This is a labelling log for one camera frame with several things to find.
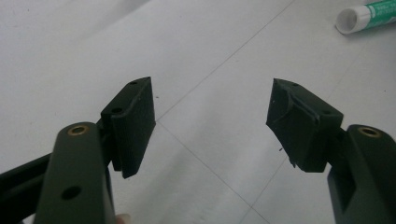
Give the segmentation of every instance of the white table surface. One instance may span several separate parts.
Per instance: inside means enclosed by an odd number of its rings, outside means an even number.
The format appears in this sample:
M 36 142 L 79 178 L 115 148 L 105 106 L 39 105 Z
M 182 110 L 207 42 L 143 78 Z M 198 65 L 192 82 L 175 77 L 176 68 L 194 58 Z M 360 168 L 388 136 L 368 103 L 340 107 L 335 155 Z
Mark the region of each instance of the white table surface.
M 361 0 L 1 0 L 0 172 L 96 122 L 152 77 L 157 126 L 139 173 L 111 172 L 134 224 L 334 223 L 327 173 L 294 169 L 265 126 L 274 77 L 396 137 L 396 25 L 334 28 Z

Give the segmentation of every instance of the green and white tube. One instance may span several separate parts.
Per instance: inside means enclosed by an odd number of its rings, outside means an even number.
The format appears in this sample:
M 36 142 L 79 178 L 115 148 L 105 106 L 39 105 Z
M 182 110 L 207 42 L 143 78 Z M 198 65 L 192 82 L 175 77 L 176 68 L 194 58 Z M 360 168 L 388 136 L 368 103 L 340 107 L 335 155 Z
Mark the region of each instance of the green and white tube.
M 394 21 L 396 0 L 387 0 L 344 9 L 338 15 L 335 27 L 341 34 L 348 35 Z

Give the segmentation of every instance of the white cap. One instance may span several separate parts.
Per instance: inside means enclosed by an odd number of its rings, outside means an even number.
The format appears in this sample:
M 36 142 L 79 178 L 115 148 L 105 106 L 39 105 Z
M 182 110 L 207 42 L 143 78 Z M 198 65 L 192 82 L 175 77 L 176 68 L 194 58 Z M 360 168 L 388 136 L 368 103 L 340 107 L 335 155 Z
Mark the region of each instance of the white cap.
M 349 7 L 338 14 L 335 27 L 341 34 L 348 35 L 364 29 L 370 19 L 371 13 L 367 6 Z

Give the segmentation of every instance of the green label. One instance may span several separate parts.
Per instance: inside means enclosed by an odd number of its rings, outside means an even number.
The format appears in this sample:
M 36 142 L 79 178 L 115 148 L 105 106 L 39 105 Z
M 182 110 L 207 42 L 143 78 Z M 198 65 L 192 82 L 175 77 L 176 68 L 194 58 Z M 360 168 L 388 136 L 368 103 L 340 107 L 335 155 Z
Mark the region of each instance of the green label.
M 396 0 L 375 2 L 366 5 L 371 13 L 371 19 L 365 29 L 396 21 Z

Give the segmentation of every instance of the black plastic part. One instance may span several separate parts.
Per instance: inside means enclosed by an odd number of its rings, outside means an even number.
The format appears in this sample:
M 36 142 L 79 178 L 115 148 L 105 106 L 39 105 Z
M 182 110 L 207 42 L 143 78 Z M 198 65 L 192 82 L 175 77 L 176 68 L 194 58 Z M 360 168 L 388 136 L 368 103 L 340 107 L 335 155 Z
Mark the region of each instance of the black plastic part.
M 112 144 L 113 165 L 124 178 L 135 175 L 155 126 L 150 77 L 127 84 L 101 113 Z
M 97 126 L 83 122 L 58 133 L 35 224 L 114 224 L 106 167 Z
M 334 169 L 328 176 L 337 223 L 396 223 L 394 140 L 378 129 L 352 125 L 344 152 L 352 178 Z
M 266 124 L 276 135 L 291 164 L 321 173 L 326 144 L 338 133 L 343 114 L 304 87 L 274 79 Z
M 49 160 L 46 155 L 0 175 L 1 223 L 18 223 L 35 212 Z

